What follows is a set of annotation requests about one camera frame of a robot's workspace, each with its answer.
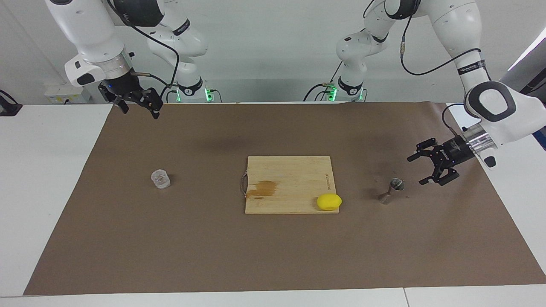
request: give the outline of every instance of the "brown paper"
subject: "brown paper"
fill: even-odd
[[[546,283],[475,159],[445,187],[418,184],[432,164],[406,157],[452,137],[442,108],[113,109],[25,295]],[[331,156],[341,212],[245,215],[246,160],[270,155]],[[381,205],[394,177],[406,189]]]

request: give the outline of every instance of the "black label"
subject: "black label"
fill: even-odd
[[[186,19],[186,22],[184,22],[184,24],[182,26],[180,26],[180,28],[174,30],[173,33],[176,36],[179,36],[189,28],[189,25],[190,25],[189,19]]]
[[[203,78],[199,78],[199,82],[197,82],[195,85],[192,86],[182,86],[179,85],[178,88],[184,93],[186,96],[193,96],[195,93],[203,86]]]
[[[362,82],[359,86],[351,86],[351,85],[348,85],[345,82],[343,82],[341,80],[341,77],[340,77],[337,80],[337,84],[339,84],[340,88],[342,90],[346,91],[349,96],[354,96],[354,95],[358,94],[358,91],[360,91],[360,89],[364,85],[364,82]]]
[[[50,0],[50,1],[58,5],[65,5],[72,2],[72,0]]]
[[[468,66],[464,66],[462,68],[459,68],[459,75],[464,75],[466,73],[472,72],[476,69],[480,69],[485,67],[485,60],[481,60],[479,62],[476,62],[474,64],[470,64]]]

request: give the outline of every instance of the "clear plastic cup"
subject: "clear plastic cup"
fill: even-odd
[[[170,186],[169,175],[162,169],[158,169],[152,173],[152,181],[156,187],[161,190]]]

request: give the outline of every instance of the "white wall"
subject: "white wall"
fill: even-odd
[[[498,79],[546,26],[546,5],[543,0],[477,3],[484,25],[482,49],[491,75]],[[209,52],[196,62],[225,101],[303,99],[312,85],[330,80],[338,64],[335,44],[363,28],[366,5],[367,0],[183,2],[192,26],[210,41]],[[46,103],[42,84],[64,81],[63,66],[76,54],[75,47],[57,27],[44,0],[0,0],[0,16],[0,86],[23,103]],[[397,46],[404,25],[393,27],[390,48],[369,58],[368,101],[461,100],[462,86],[453,66],[423,77],[402,70]],[[117,31],[127,50],[136,52],[137,70],[169,78],[169,66],[151,54],[145,38],[127,27]],[[447,59],[428,19],[412,21],[407,65],[424,71]],[[143,86],[159,83],[144,81]],[[94,88],[96,102],[102,102]]]

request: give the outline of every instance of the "electrical outlet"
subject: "electrical outlet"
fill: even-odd
[[[91,99],[85,88],[71,85],[48,86],[44,95],[52,104],[84,104]]]

